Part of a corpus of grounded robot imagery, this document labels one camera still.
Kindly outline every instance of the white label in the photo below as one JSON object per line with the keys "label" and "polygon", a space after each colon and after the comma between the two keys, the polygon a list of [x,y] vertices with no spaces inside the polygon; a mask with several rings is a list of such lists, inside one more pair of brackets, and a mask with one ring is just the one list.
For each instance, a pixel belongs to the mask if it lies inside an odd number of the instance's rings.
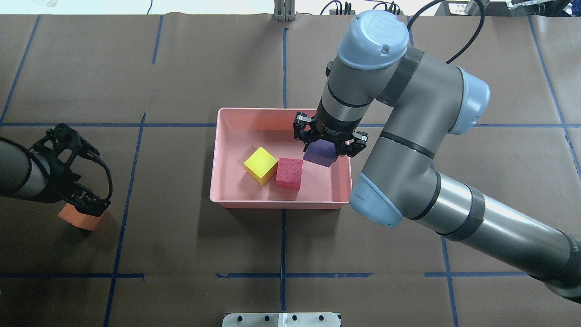
{"label": "white label", "polygon": [[452,15],[468,15],[465,11],[465,3],[448,3],[448,8],[450,8],[450,13]]}

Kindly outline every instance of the purple foam cube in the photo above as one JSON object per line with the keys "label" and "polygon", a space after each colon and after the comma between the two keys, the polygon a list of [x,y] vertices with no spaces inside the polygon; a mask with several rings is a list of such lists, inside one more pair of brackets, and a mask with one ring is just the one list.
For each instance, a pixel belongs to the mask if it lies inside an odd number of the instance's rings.
{"label": "purple foam cube", "polygon": [[337,160],[338,154],[335,145],[329,141],[318,140],[309,144],[307,152],[304,153],[303,160],[310,161],[317,165],[330,167]]}

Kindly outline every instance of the logo on robot cap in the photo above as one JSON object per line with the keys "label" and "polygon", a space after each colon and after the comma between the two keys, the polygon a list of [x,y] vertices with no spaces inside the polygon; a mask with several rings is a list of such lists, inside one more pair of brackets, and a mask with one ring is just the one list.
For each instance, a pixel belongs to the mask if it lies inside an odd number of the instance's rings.
{"label": "logo on robot cap", "polygon": [[374,15],[367,27],[370,32],[373,32],[378,37],[380,37],[380,40],[384,40],[386,38],[390,39],[392,37],[393,30],[395,27],[397,27],[397,22],[392,22],[389,19],[381,17],[380,15]]}

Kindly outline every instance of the pink plastic bin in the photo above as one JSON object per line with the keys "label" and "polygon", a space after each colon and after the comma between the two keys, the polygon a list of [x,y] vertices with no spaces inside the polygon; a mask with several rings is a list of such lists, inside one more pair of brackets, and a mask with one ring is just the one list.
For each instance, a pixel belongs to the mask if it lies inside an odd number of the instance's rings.
{"label": "pink plastic bin", "polygon": [[277,187],[275,178],[262,186],[246,173],[244,161],[263,147],[276,159],[303,158],[304,144],[293,136],[297,111],[313,109],[222,108],[218,111],[210,199],[226,208],[338,209],[349,203],[350,158],[330,168],[303,162],[300,190]]}

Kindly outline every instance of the yellow foam cube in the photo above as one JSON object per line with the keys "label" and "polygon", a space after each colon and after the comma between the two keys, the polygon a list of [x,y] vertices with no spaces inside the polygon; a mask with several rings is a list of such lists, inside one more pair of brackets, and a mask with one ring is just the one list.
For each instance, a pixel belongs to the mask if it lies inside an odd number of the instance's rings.
{"label": "yellow foam cube", "polygon": [[261,185],[266,184],[266,182],[274,176],[277,172],[278,160],[276,160],[268,151],[263,147],[259,147],[250,158],[248,158],[244,165],[246,166],[246,171],[254,179],[256,179]]}

